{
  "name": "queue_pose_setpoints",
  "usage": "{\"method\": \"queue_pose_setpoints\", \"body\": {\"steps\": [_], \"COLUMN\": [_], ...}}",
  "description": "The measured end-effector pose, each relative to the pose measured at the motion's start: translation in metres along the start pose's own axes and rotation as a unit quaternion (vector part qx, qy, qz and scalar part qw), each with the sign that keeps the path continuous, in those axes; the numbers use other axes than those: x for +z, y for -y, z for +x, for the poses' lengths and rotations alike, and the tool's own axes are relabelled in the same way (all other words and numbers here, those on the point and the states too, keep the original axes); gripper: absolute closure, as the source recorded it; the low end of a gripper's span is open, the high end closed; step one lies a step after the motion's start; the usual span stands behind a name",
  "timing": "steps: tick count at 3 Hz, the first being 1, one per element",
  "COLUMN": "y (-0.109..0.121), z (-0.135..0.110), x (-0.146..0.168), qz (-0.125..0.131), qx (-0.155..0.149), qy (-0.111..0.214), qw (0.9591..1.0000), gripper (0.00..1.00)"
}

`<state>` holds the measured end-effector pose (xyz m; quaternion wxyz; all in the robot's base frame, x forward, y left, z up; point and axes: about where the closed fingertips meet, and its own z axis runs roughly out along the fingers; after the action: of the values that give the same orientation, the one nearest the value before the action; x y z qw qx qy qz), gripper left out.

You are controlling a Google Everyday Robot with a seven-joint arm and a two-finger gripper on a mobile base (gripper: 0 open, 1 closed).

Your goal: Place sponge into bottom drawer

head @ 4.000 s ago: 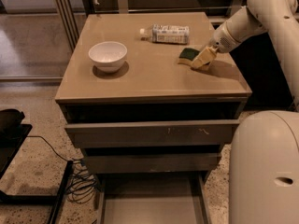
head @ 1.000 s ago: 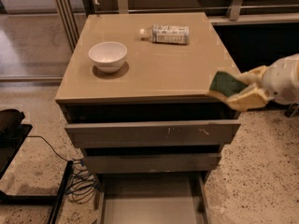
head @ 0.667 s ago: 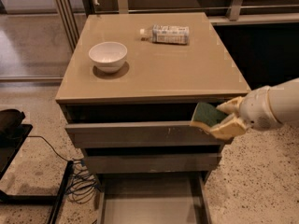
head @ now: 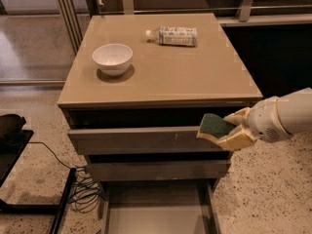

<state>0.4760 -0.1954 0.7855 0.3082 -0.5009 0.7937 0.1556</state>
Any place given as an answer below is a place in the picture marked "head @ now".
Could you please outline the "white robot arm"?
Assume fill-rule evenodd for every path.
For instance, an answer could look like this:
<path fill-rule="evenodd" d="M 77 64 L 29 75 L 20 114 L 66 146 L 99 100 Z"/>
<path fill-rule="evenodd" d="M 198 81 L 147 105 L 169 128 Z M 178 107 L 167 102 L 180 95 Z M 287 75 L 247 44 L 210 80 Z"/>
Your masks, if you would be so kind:
<path fill-rule="evenodd" d="M 217 144 L 236 151 L 254 145 L 259 139 L 277 142 L 312 131 L 312 89 L 259 101 L 224 118 L 235 128 Z"/>

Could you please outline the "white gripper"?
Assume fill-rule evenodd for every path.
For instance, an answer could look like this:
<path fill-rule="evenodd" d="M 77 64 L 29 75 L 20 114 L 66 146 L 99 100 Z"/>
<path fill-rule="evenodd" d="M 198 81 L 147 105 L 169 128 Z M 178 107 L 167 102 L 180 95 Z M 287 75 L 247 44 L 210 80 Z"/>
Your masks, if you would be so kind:
<path fill-rule="evenodd" d="M 237 127 L 219 138 L 217 144 L 224 150 L 238 151 L 253 146 L 257 138 L 266 142 L 291 138 L 292 135 L 285 130 L 280 121 L 277 102 L 278 97 L 270 97 L 259 101 L 252 108 L 245 107 L 225 116 L 226 122 Z"/>

